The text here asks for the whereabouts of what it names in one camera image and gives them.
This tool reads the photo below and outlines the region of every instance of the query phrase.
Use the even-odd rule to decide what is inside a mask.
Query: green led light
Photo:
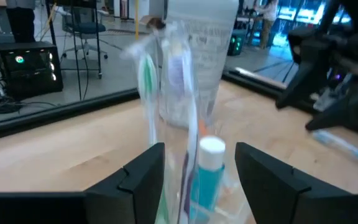
[[[24,58],[23,58],[22,56],[16,56],[16,57],[15,57],[15,61],[16,61],[17,63],[24,63]]]

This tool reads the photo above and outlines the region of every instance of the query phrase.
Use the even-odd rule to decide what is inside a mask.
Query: white label
[[[234,21],[170,13],[167,22],[171,21],[185,25],[200,89],[215,88],[222,77]]]
[[[168,79],[170,87],[176,96],[183,96],[185,84],[183,81],[183,59],[182,56],[172,56],[168,59]]]

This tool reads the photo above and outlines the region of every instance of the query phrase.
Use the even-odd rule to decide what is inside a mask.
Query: black equipment
[[[239,0],[239,8],[237,10],[237,15],[242,14],[243,7],[244,7],[244,0]]]
[[[246,9],[244,9],[244,15],[251,18],[251,17],[257,16],[258,12],[255,11],[255,9],[249,9],[247,6]]]
[[[15,100],[63,90],[57,48],[48,42],[0,44],[0,69]]]
[[[237,30],[234,29],[231,35],[229,49],[227,50],[228,56],[240,55],[242,51],[242,46],[246,39],[246,30]]]
[[[332,25],[340,5],[351,24]],[[307,130],[333,126],[358,130],[358,2],[329,1],[317,29],[296,28],[288,40],[299,70],[276,100],[276,107],[294,105],[318,93],[320,102],[316,103],[324,107],[317,108],[320,113],[306,125]]]
[[[154,224],[164,155],[158,143],[84,192],[0,193],[0,223]]]
[[[236,146],[240,182],[256,223],[358,224],[358,195],[250,146]]]

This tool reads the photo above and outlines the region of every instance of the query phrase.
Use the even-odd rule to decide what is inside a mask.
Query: toothbrush
[[[189,46],[183,46],[182,67],[183,73],[183,87],[187,95],[191,95],[190,106],[188,110],[189,118],[189,133],[188,145],[186,150],[185,161],[182,170],[181,182],[181,197],[180,197],[180,211],[178,217],[178,224],[187,224],[190,222],[190,195],[191,185],[196,167],[197,143],[198,143],[198,112],[195,98],[195,83],[193,81],[191,52]]]
[[[312,134],[313,138],[326,146],[339,148],[343,151],[350,152],[353,156],[358,158],[358,148],[348,143],[347,141],[327,132],[315,131]]]
[[[155,127],[157,73],[153,60],[149,54],[145,54],[139,62],[138,88],[149,121],[149,144],[152,146],[157,143],[157,131]]]

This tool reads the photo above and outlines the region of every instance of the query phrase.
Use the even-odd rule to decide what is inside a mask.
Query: metal stand
[[[94,1],[94,4],[92,4],[92,9],[94,10],[94,14],[95,14],[95,21],[96,21],[96,41],[97,41],[97,45],[98,45],[98,76],[99,78],[102,77],[102,71],[101,71],[101,61],[100,61],[100,43],[99,43],[99,25],[98,25],[98,8],[96,6],[96,0],[92,0]],[[45,0],[46,3],[46,7],[47,7],[47,15],[48,17],[50,17],[50,5],[51,5],[51,0]],[[56,37],[55,37],[55,29],[53,28],[53,20],[51,19],[49,22],[49,29],[50,29],[50,35],[52,36],[52,43],[57,46],[56,43]]]
[[[318,27],[318,34],[326,34],[328,32],[329,26],[333,23],[340,5],[338,0],[330,0],[328,2],[327,9],[324,12],[323,18],[321,18],[321,23]]]

